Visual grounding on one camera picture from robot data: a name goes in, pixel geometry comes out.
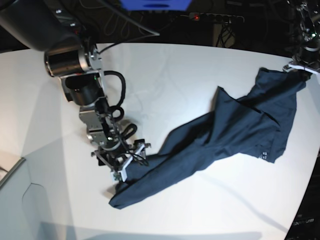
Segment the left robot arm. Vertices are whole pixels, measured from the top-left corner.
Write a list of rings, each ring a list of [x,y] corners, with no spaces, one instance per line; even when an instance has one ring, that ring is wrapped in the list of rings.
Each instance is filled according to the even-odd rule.
[[[320,2],[318,0],[290,0],[295,10],[294,26],[297,36],[288,68],[320,73]]]

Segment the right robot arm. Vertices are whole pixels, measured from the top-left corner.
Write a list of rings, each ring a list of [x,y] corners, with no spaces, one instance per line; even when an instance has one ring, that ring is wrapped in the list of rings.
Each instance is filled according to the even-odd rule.
[[[119,72],[102,69],[101,52],[91,37],[68,30],[43,0],[1,1],[0,25],[28,48],[44,53],[47,73],[60,80],[66,99],[79,106],[99,165],[116,174],[131,162],[148,166],[149,144],[143,139],[128,143],[137,126],[118,126],[124,117],[126,80]]]

